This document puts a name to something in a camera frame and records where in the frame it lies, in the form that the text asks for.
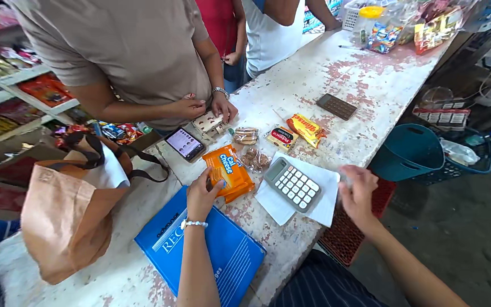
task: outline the hand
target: hand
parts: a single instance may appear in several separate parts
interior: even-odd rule
[[[232,103],[228,102],[225,94],[221,92],[213,92],[212,109],[215,117],[219,116],[219,114],[223,115],[223,123],[232,122],[236,114],[238,114],[238,109]]]
[[[346,182],[338,184],[344,210],[355,225],[365,232],[364,229],[378,222],[372,213],[372,196],[378,187],[378,177],[355,165],[342,166],[340,171],[353,181],[351,191]]]
[[[211,191],[206,188],[209,179],[208,174],[212,167],[206,168],[187,189],[187,212],[190,221],[205,222],[217,193],[224,187],[225,181],[221,180]]]
[[[233,53],[229,53],[229,54],[225,55],[224,57],[222,57],[222,60],[227,65],[235,66],[240,61],[241,57],[242,57],[241,53],[233,52]]]
[[[195,94],[187,94],[181,100],[167,105],[171,117],[195,119],[206,112],[206,101],[194,99]]]

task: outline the red shirt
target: red shirt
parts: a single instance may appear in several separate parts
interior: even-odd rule
[[[196,3],[219,55],[232,53],[238,35],[232,0],[196,0]]]

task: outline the white painted counter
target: white painted counter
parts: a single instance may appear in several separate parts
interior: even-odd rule
[[[380,55],[338,48],[349,45],[350,36],[347,31],[325,33],[238,90],[230,99],[240,111],[233,125],[258,127],[265,133],[276,123],[284,125],[293,113],[301,113],[323,126],[327,138],[317,150],[299,140],[291,156],[334,171],[342,164],[367,165],[449,42],[423,56],[414,54],[413,45]],[[357,106],[356,114],[344,121],[317,107],[315,101],[326,92]],[[230,136],[223,136],[208,150],[229,142]],[[270,155],[276,151],[264,140],[260,147]],[[133,238],[181,184],[190,184],[200,174],[205,163],[184,162],[165,143],[148,151],[161,155],[174,175],[163,184],[136,179],[113,211],[113,237],[106,255],[90,267],[50,286],[39,279],[20,235],[1,243],[0,279],[7,306],[174,305],[171,291]],[[259,183],[258,176],[253,179]],[[253,192],[223,205],[222,211],[267,250],[242,302],[267,305],[302,263],[322,227],[301,215],[279,227]]]

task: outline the brown paper bag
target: brown paper bag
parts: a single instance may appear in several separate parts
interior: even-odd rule
[[[129,177],[155,182],[167,179],[155,180],[144,171],[133,171],[130,157],[117,144],[91,135],[70,136],[66,143],[74,150],[67,159],[37,162],[22,210],[22,234],[28,252],[39,265],[41,278],[52,285],[94,263],[109,247],[113,230],[110,211],[128,187],[96,188],[82,179],[104,164],[107,157],[102,142]],[[144,152],[138,152],[138,156],[160,164]]]

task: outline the white shirt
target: white shirt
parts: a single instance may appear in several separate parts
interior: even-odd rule
[[[304,28],[304,0],[300,0],[295,22],[286,27],[278,24],[253,3],[242,0],[248,38],[247,73],[255,78],[276,63],[287,59],[301,47]]]

